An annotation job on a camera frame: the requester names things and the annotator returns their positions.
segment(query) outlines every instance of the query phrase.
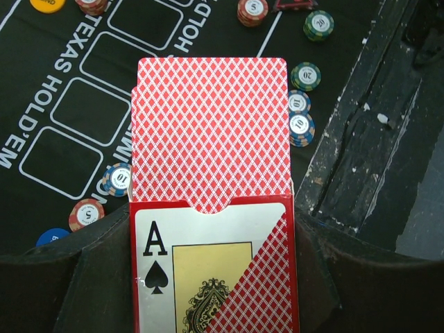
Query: yellow poker chip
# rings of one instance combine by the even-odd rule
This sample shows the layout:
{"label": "yellow poker chip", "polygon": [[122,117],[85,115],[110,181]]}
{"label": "yellow poker chip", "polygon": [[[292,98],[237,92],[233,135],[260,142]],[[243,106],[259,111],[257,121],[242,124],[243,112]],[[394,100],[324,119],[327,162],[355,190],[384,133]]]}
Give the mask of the yellow poker chip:
{"label": "yellow poker chip", "polygon": [[31,5],[39,12],[52,14],[58,12],[65,4],[66,0],[29,0]]}

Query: spade symbol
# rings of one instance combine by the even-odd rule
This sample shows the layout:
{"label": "spade symbol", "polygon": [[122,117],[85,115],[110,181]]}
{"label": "spade symbol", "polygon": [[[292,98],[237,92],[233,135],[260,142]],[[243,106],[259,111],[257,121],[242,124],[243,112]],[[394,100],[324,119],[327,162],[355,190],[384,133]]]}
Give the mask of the spade symbol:
{"label": "spade symbol", "polygon": [[154,262],[145,277],[145,286],[148,288],[154,288],[152,295],[162,293],[159,289],[165,288],[168,285],[168,277],[164,270],[157,261]]}

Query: ace of spades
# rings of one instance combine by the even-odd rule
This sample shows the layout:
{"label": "ace of spades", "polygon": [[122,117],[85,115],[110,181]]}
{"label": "ace of spades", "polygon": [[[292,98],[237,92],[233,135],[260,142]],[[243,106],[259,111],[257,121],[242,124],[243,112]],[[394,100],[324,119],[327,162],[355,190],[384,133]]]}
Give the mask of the ace of spades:
{"label": "ace of spades", "polygon": [[[155,221],[151,223],[151,229],[146,242],[144,256],[153,256],[153,252],[150,251],[151,246],[160,247],[160,251],[157,253],[157,255],[168,255],[168,252],[165,251],[165,247],[159,233],[159,228],[157,227],[157,223]],[[160,288],[165,288],[168,285],[168,282],[168,276],[165,274],[157,260],[155,260],[146,274],[145,286],[148,288],[154,288],[152,294],[157,295],[162,293]]]}

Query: red diamond pattern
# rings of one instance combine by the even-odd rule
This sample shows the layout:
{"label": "red diamond pattern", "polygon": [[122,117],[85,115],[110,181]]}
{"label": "red diamond pattern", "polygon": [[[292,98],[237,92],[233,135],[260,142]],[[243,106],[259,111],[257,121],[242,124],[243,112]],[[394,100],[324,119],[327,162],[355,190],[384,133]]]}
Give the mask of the red diamond pattern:
{"label": "red diamond pattern", "polygon": [[207,333],[293,332],[286,225],[284,215],[207,327]]}
{"label": "red diamond pattern", "polygon": [[135,202],[211,214],[235,196],[291,193],[285,61],[144,58],[137,84]]}

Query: poker table felt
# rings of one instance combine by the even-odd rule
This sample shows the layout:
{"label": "poker table felt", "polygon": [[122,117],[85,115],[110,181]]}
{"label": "poker table felt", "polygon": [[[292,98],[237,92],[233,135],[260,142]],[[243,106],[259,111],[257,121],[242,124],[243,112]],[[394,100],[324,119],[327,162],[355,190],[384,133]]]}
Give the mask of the poker table felt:
{"label": "poker table felt", "polygon": [[69,213],[83,198],[98,199],[106,214],[126,203],[100,184],[107,166],[130,163],[130,91],[143,57],[279,57],[289,71],[316,64],[322,82],[309,93],[315,138],[308,147],[291,147],[297,188],[378,3],[319,1],[336,25],[328,41],[314,44],[302,31],[307,12],[271,12],[261,26],[246,28],[234,0],[112,0],[97,18],[86,17],[74,0],[52,15],[27,0],[3,0],[0,255],[27,251],[51,228],[69,231]]}

